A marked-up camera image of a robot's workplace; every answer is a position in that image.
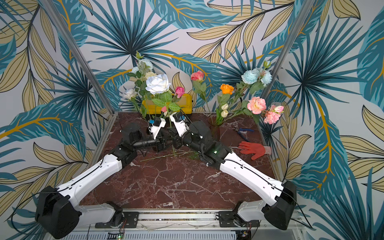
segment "artificial flower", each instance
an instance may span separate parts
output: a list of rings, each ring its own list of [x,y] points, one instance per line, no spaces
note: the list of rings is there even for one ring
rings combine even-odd
[[[138,67],[134,67],[134,68],[132,68],[131,73],[136,74],[138,70],[139,70]]]
[[[195,73],[192,73],[191,80],[202,82],[204,80],[204,73],[200,70]]]
[[[275,113],[273,111],[268,111],[265,114],[264,123],[273,124],[276,123],[280,118],[280,113]]]
[[[265,100],[260,97],[253,97],[247,104],[247,108],[249,111],[252,111],[253,114],[260,114],[266,109]]]
[[[246,84],[254,84],[258,77],[260,76],[260,71],[255,68],[253,70],[248,70],[246,71],[242,76],[242,80],[243,82],[245,82]]]
[[[123,94],[123,97],[130,100],[131,98],[136,97],[136,94],[137,93],[136,93],[135,89],[130,88],[127,91],[125,91],[125,93]]]
[[[153,69],[153,64],[151,61],[149,61],[148,59],[146,58],[143,58],[143,59],[140,59],[139,60],[139,65],[141,65],[141,63],[145,63],[145,65],[147,66],[147,68],[149,68],[150,71],[152,71]]]
[[[147,72],[147,73],[145,74],[145,78],[146,78],[146,79],[148,79],[149,77],[154,77],[154,76],[157,76],[157,74],[154,73],[154,72]]]
[[[221,106],[221,110],[227,110],[229,107],[228,103]]]
[[[260,81],[264,84],[264,87],[267,84],[270,84],[272,81],[272,75],[268,70],[261,70],[260,71]]]
[[[149,77],[146,81],[147,87],[145,88],[151,94],[160,94],[168,91],[170,82],[165,74]]]
[[[228,116],[228,111],[227,110],[222,111],[221,116],[226,118]]]
[[[182,87],[177,87],[175,90],[175,95],[177,98],[181,98],[181,96],[185,93],[184,88]]]
[[[277,106],[277,107],[274,107],[273,110],[275,111],[275,113],[282,113],[284,110],[284,107],[283,106]]]
[[[235,90],[234,87],[232,87],[231,85],[228,85],[228,84],[222,84],[220,89],[223,92],[223,94],[228,94],[229,93],[231,95],[232,95],[232,91]]]

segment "brown marble surface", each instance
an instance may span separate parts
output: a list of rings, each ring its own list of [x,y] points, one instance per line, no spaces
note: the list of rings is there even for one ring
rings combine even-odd
[[[123,127],[132,121],[139,122],[142,125],[142,132],[145,134],[147,124],[138,114],[119,113],[119,117]],[[192,121],[202,119],[207,121],[207,116],[192,114]],[[251,155],[240,153],[237,146],[242,138],[233,130],[237,127],[254,129],[255,132],[247,133],[247,138],[251,142],[262,143],[261,135],[253,120],[249,117],[243,118],[243,116],[230,119],[228,123],[221,126],[221,142],[231,147],[239,157],[256,169],[274,177],[267,156],[252,161]],[[114,148],[120,140],[120,125],[116,120],[104,151]],[[183,151],[191,150],[188,147],[176,150],[176,152]],[[149,149],[145,157],[138,152],[138,157],[131,163],[131,166],[127,166],[107,178],[80,204],[94,205],[113,201],[123,208],[230,209],[240,200],[261,199],[234,177],[213,167],[206,167],[193,153],[151,159],[169,154],[172,154],[172,147],[161,153],[155,153]]]

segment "black cable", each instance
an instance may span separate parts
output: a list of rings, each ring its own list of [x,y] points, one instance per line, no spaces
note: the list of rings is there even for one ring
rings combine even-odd
[[[122,102],[122,103],[120,104],[119,108],[118,108],[118,121],[119,121],[121,130],[122,130],[122,126],[121,126],[121,122],[120,122],[120,118],[119,118],[119,110],[120,110],[121,106],[122,106],[124,103],[128,102],[128,101],[129,101],[129,100],[127,100],[127,101],[125,101],[125,102]]]
[[[233,160],[220,160],[220,161],[218,161],[217,163],[219,163],[219,162],[225,162],[225,161],[230,161],[230,162],[235,162],[235,163],[237,163],[237,164],[240,165],[242,168],[245,168],[245,169],[247,169],[248,171],[251,171],[252,173],[256,174],[259,178],[263,179],[266,183],[268,183],[269,185],[271,185],[273,188],[275,188],[275,189],[277,189],[277,190],[283,192],[283,191],[280,190],[279,188],[274,187],[270,182],[268,182],[266,179],[264,179],[264,178],[263,178],[262,176],[260,176],[259,174],[255,173],[255,172],[252,171],[251,169],[245,167],[244,165],[242,165],[242,164],[240,164],[240,163],[238,163],[238,162],[236,162],[236,161],[233,161]],[[299,207],[301,213],[303,214],[305,220],[306,220],[307,223],[309,224],[309,228],[313,229],[312,225],[310,224],[310,222],[308,221],[307,217],[305,216],[303,210],[301,209],[299,203],[298,203],[298,202],[297,202],[291,195],[287,194],[287,196],[289,196],[290,198],[292,198],[292,200],[296,203],[296,205]]]
[[[87,240],[88,240],[88,235],[89,235],[89,230],[91,229],[91,225],[89,225],[88,232],[87,232]]]
[[[61,192],[61,191],[64,191],[68,189],[68,187],[64,188],[63,190],[60,190],[60,191],[57,191],[57,192]],[[15,215],[16,213],[16,210],[19,209],[19,207],[21,205],[23,205],[23,203],[25,203],[26,201],[30,200],[32,197],[36,196],[37,194],[40,194],[40,193],[45,193],[45,194],[51,194],[51,193],[57,193],[57,192],[37,192],[35,194],[32,194],[32,196],[30,196],[29,198],[25,199],[23,202],[19,203],[16,208],[13,210],[12,214],[11,214],[11,225],[12,227],[18,232],[18,233],[21,233],[21,234],[24,234],[24,235],[27,235],[27,236],[35,236],[35,235],[40,235],[40,234],[45,234],[45,233],[48,233],[48,232],[41,232],[41,233],[25,233],[25,232],[21,232],[20,230],[18,230],[16,227],[15,227],[15,224],[13,223],[13,216]]]

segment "red glove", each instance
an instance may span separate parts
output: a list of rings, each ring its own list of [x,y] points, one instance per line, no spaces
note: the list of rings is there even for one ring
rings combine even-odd
[[[251,157],[252,160],[256,160],[265,154],[265,148],[260,143],[242,141],[239,143],[239,148],[244,149],[240,151],[243,154],[254,154]]]

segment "pink peony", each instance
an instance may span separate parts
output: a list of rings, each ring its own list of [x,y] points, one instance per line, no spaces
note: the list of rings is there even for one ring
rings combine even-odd
[[[276,113],[281,113],[284,110],[284,107],[283,106],[277,106],[277,107],[274,107],[273,110]]]
[[[264,123],[273,124],[276,123],[280,118],[280,113],[275,113],[273,111],[268,111],[265,114]]]
[[[175,91],[175,95],[177,95],[177,98],[181,98],[181,96],[185,93],[184,88],[182,87],[177,87]]]
[[[260,97],[253,97],[247,104],[247,108],[253,114],[260,114],[266,109],[265,100]]]
[[[203,79],[204,79],[204,73],[200,70],[195,72],[195,73],[192,73],[192,75],[191,75],[191,80],[193,80],[193,81],[201,82],[201,81],[203,81]]]

